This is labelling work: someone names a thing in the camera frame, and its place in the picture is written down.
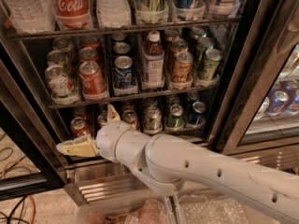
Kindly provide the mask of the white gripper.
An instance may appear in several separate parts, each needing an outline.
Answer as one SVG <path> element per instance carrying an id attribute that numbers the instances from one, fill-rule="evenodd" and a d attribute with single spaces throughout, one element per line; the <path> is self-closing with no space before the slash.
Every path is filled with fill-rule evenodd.
<path id="1" fill-rule="evenodd" d="M 106 160 L 119 163 L 116 158 L 118 142 L 132 126 L 121 120 L 113 105 L 107 106 L 107 122 L 108 124 L 97 132 L 96 145 L 90 135 L 83 135 L 73 140 L 64 141 L 56 148 L 64 155 L 85 158 L 96 157 L 99 150 L 99 154 Z"/>

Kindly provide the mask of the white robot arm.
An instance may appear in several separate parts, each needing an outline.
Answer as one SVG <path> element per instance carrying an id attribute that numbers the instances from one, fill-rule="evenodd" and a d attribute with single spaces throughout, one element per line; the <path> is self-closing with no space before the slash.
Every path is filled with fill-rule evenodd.
<path id="1" fill-rule="evenodd" d="M 114 117 L 97 132 L 57 145 L 69 156 L 100 155 L 125 165 L 155 192 L 172 196 L 186 181 L 215 189 L 280 221 L 299 224 L 299 178 L 296 175 L 242 161 L 177 136 L 149 136 Z"/>

